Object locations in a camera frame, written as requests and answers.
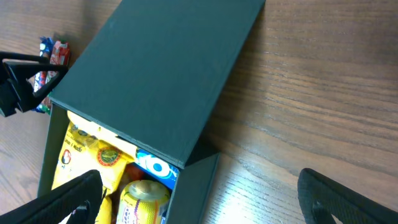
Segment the red KitKat bar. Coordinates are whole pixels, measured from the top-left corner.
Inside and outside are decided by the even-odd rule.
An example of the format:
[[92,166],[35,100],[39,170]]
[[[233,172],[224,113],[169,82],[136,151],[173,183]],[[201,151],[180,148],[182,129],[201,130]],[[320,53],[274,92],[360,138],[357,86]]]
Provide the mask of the red KitKat bar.
[[[50,57],[50,64],[52,65],[69,65],[70,58],[70,44],[63,40],[57,40],[53,46]],[[42,102],[42,110],[45,113],[50,113],[52,105],[49,97],[46,97]]]

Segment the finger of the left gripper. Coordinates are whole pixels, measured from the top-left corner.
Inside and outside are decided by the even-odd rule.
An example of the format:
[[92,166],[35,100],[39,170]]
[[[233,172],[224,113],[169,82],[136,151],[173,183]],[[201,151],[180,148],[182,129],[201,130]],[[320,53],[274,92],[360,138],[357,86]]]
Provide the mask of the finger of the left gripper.
[[[11,116],[17,110],[24,113],[36,108],[67,74],[66,65],[40,63],[36,55],[1,52],[1,115]],[[55,71],[57,74],[40,90],[34,92],[29,78],[40,71]]]

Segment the red Hacks candy bag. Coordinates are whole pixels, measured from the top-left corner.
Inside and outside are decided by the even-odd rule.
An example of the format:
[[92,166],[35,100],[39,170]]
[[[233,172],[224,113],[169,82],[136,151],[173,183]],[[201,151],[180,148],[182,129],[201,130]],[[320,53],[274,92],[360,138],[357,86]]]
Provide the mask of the red Hacks candy bag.
[[124,173],[121,177],[119,186],[124,188],[130,182],[135,180],[141,180],[144,176],[145,172],[134,164],[128,164],[124,170]]

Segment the yellow Mentos roll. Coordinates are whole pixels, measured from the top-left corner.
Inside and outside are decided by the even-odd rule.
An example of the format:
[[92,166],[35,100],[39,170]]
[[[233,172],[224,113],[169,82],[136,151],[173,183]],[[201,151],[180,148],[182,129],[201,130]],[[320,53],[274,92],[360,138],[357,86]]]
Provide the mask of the yellow Mentos roll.
[[159,182],[131,182],[121,192],[116,224],[160,224],[169,200],[169,190]]

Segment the yellow Hacks candy bag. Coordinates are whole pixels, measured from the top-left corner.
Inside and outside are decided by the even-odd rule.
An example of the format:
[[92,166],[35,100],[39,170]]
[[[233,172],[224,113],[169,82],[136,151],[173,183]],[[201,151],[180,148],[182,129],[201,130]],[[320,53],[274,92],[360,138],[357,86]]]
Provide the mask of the yellow Hacks candy bag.
[[116,134],[68,111],[70,120],[58,156],[52,189],[96,169],[100,172],[103,192],[106,194],[100,206],[96,223],[111,223],[112,201],[126,166],[134,161],[133,157],[108,143]]

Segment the blue Oreo cookie pack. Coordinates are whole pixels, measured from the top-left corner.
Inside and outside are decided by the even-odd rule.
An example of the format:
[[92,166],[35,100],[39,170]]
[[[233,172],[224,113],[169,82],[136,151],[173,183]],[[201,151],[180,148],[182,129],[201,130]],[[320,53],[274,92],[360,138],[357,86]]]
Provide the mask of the blue Oreo cookie pack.
[[179,175],[176,167],[143,149],[136,151],[136,163],[167,188],[174,189]]

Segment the purple Dairy Milk bar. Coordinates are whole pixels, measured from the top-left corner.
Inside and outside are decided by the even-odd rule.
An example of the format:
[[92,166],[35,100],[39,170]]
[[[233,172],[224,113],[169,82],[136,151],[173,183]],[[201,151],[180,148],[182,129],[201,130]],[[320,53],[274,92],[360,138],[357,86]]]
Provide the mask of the purple Dairy Milk bar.
[[[50,37],[41,37],[40,38],[40,53],[39,56],[43,58],[43,61],[40,63],[49,63],[52,50],[53,50],[54,41]],[[45,84],[47,79],[47,71],[40,71],[34,76],[33,88],[34,92],[40,90]],[[49,101],[45,98],[34,111],[38,113],[50,113]]]

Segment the small dark blue box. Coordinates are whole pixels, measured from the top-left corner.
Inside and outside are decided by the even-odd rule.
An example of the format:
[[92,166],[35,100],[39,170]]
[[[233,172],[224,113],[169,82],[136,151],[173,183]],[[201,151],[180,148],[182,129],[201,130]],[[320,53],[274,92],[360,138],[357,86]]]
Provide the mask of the small dark blue box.
[[161,218],[160,224],[165,224],[166,223],[166,216],[167,216],[167,212],[164,212],[162,214],[162,218]]

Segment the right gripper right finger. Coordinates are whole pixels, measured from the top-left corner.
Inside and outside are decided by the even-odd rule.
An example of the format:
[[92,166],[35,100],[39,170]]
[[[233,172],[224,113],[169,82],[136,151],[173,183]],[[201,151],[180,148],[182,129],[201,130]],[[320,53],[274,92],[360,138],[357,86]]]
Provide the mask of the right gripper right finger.
[[397,212],[313,169],[301,170],[297,190],[306,223],[397,223]]

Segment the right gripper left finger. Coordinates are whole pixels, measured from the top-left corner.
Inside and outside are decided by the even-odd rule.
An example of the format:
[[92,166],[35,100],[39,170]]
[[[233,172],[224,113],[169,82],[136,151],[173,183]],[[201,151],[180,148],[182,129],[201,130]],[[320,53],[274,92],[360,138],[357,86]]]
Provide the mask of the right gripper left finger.
[[1,215],[7,223],[94,223],[104,198],[98,170],[89,170],[50,193]]

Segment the dark green box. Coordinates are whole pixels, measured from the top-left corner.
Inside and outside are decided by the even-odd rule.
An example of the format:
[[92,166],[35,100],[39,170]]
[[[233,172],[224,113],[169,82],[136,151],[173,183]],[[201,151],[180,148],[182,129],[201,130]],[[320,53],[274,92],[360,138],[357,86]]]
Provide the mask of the dark green box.
[[167,223],[200,223],[219,155],[201,133],[260,0],[122,0],[51,98],[38,195],[50,192],[72,111],[180,171]]

